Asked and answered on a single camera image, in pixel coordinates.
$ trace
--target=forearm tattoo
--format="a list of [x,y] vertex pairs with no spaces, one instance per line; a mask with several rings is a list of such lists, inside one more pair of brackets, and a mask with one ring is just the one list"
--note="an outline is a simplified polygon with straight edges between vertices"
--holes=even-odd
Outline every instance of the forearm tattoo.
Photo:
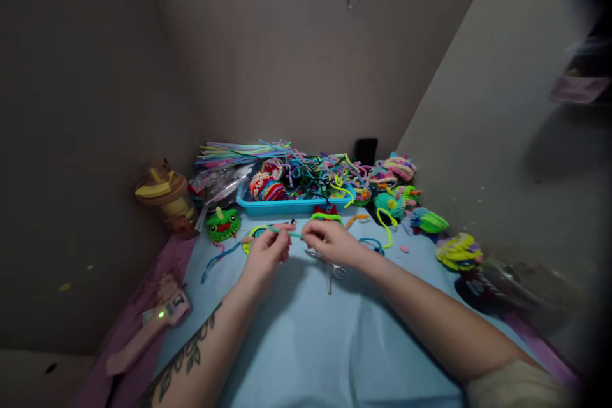
[[187,344],[170,360],[165,368],[159,373],[159,376],[155,378],[155,381],[149,386],[140,402],[141,408],[149,408],[153,403],[153,396],[157,388],[159,387],[159,403],[168,392],[170,383],[172,382],[172,373],[178,374],[183,367],[185,367],[185,374],[189,375],[189,372],[194,365],[200,364],[200,341],[204,341],[208,330],[215,328],[215,312],[219,310],[223,302],[219,303],[212,314],[206,319],[202,327],[198,328],[198,331],[187,341]]

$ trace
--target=blue fabric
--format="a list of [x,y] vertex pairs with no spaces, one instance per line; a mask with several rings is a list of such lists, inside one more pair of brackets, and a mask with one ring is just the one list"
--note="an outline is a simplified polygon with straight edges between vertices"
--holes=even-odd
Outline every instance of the blue fabric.
[[[355,214],[367,213],[351,207],[342,215],[343,222]],[[296,218],[297,232],[310,217],[241,216],[242,228],[248,230]],[[357,220],[350,232],[356,238],[387,243],[384,228],[372,221]],[[233,239],[227,242],[228,247],[234,244]],[[409,253],[403,253],[401,245],[408,246]],[[332,280],[328,295],[324,263],[308,257],[304,249],[304,242],[294,238],[289,262],[280,267],[270,295],[251,324],[219,407],[463,406],[460,388],[404,327],[375,286],[361,273],[347,269],[345,279]],[[193,310],[167,333],[155,375],[236,283],[245,263],[241,249],[220,260],[206,282],[200,283],[206,264],[219,253],[221,249],[206,235],[200,236],[185,279]],[[427,237],[410,236],[398,227],[386,256],[459,299],[453,275],[436,261],[435,246]],[[532,355],[507,325],[487,320]]]

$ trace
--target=right hand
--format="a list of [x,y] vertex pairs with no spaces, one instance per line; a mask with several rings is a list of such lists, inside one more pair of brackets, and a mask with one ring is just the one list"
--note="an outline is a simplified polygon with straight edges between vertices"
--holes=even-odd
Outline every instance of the right hand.
[[310,220],[302,229],[302,236],[309,248],[338,266],[356,268],[360,259],[372,252],[336,221]]

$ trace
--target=gray wall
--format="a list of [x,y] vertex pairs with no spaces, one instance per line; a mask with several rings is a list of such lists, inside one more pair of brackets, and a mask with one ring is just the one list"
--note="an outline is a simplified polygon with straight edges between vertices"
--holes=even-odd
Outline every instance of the gray wall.
[[610,249],[612,113],[547,97],[596,18],[589,0],[474,0],[398,147],[453,231],[582,287],[569,324],[530,318],[579,370]]
[[93,353],[167,237],[133,187],[188,170],[196,117],[156,0],[0,6],[0,347]]
[[207,136],[394,148],[472,0],[160,0]]

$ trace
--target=teal pipe cleaner craft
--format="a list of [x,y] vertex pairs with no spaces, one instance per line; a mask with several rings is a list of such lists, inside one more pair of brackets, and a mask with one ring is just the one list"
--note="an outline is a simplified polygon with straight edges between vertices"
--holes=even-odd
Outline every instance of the teal pipe cleaner craft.
[[404,216],[404,208],[406,207],[403,193],[396,193],[395,190],[388,188],[386,191],[376,195],[374,198],[374,205],[376,208],[386,210],[396,219],[400,219]]

